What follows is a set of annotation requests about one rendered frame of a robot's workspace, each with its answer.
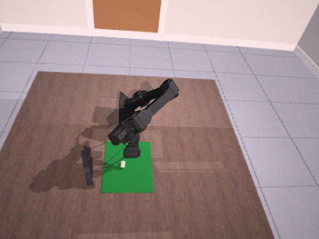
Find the green circuit board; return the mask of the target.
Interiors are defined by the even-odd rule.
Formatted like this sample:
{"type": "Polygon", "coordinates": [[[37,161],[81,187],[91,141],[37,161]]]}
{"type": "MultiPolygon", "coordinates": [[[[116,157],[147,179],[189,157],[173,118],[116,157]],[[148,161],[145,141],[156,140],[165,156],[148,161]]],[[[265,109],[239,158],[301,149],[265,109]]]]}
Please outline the green circuit board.
{"type": "Polygon", "coordinates": [[[138,143],[141,152],[137,159],[123,158],[126,145],[106,141],[101,192],[154,193],[150,142],[138,143]]]}

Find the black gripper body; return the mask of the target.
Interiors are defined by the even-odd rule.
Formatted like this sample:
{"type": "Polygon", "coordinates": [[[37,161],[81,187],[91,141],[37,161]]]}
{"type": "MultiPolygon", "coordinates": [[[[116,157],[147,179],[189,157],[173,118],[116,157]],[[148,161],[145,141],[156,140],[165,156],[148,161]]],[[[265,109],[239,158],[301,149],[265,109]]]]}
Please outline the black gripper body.
{"type": "Polygon", "coordinates": [[[125,138],[125,142],[128,143],[128,147],[124,148],[124,158],[125,159],[137,159],[139,156],[139,149],[137,148],[139,135],[135,135],[131,137],[130,134],[128,134],[125,138]]]}

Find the dark grey cooling fan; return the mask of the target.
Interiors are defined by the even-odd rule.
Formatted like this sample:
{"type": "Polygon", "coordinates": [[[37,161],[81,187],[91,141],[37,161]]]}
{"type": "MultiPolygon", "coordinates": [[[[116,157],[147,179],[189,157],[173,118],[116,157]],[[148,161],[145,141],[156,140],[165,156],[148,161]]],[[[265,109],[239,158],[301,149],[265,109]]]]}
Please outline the dark grey cooling fan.
{"type": "Polygon", "coordinates": [[[85,170],[87,186],[93,185],[92,177],[91,177],[91,169],[90,169],[89,160],[88,160],[86,150],[81,151],[81,156],[82,156],[83,166],[84,166],[84,170],[85,170]]]}

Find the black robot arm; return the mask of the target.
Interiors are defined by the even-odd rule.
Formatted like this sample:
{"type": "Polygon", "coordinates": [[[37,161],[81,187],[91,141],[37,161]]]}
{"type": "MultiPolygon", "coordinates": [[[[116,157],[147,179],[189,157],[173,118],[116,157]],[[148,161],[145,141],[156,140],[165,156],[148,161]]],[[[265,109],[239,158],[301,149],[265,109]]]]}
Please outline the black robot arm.
{"type": "Polygon", "coordinates": [[[152,116],[177,96],[179,96],[179,88],[172,79],[165,80],[159,88],[154,90],[135,92],[132,98],[125,99],[126,108],[133,113],[130,112],[121,121],[121,124],[108,134],[110,142],[114,146],[120,143],[125,144],[125,138],[128,134],[133,137],[143,132],[150,123],[152,116]],[[134,112],[138,107],[145,108],[134,112]]]}

